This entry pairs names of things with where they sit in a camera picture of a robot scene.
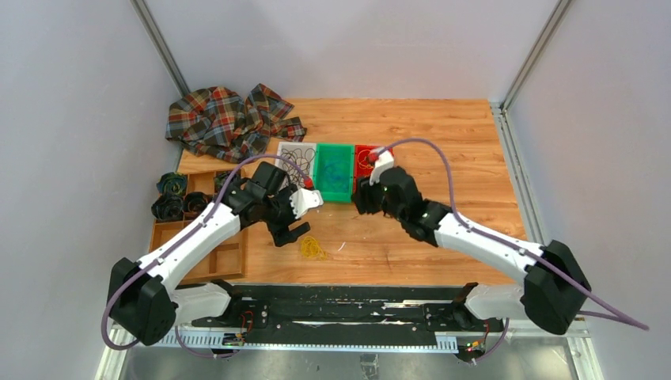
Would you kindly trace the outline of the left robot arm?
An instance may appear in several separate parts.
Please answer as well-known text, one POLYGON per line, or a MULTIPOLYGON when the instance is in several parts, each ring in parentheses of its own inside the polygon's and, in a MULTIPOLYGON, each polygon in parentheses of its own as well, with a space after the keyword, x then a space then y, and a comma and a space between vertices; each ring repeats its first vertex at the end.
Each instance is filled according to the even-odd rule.
POLYGON ((307 222, 292 227, 324 203, 308 174, 301 175, 303 185, 298 187, 287 180, 286 171, 265 161, 250 178, 237 178, 239 170, 231 171, 215 199, 167 243, 136 261, 122 258, 115 263, 100 323, 110 348, 130 348, 109 338, 110 321, 129 332, 136 344, 146 346, 179 325, 205 317, 224 327, 235 326, 243 308, 229 290, 218 283, 183 288, 184 277, 225 240, 258 222, 266 224, 277 247, 309 231, 307 222))

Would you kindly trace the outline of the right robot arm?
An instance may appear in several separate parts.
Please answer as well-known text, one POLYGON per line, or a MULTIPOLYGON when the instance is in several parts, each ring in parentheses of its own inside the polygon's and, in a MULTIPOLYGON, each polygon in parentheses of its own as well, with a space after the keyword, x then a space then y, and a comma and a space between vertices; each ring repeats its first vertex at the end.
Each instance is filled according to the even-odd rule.
POLYGON ((523 241, 473 222, 424 198, 401 167, 385 170, 375 183, 358 178, 351 199, 360 214, 381 212, 416 241, 464 253, 515 280, 513 286, 473 287, 452 308, 461 329, 474 329, 492 317, 526 317, 547 333, 563 335, 587 299, 580 290, 591 289, 566 244, 523 241))

